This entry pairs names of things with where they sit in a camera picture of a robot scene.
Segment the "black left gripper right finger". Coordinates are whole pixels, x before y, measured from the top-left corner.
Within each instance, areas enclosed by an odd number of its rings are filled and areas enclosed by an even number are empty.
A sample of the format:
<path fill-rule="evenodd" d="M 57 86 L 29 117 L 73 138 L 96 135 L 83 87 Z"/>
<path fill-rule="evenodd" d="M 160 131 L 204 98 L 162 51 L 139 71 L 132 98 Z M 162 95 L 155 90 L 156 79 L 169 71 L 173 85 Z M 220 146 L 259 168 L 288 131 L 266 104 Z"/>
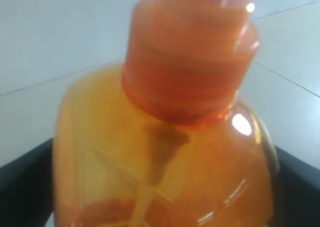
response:
<path fill-rule="evenodd" d="M 320 170 L 275 148 L 279 171 L 272 179 L 274 215 L 270 227 L 320 225 Z"/>

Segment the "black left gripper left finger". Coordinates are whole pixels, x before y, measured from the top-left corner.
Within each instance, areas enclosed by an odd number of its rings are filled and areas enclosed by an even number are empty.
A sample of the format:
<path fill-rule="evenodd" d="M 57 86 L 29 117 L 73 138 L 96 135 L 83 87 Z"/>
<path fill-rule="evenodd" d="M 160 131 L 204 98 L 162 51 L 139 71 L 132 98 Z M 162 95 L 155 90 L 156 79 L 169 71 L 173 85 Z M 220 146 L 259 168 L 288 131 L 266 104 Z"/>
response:
<path fill-rule="evenodd" d="M 0 168 L 0 225 L 43 227 L 54 209 L 53 139 Z"/>

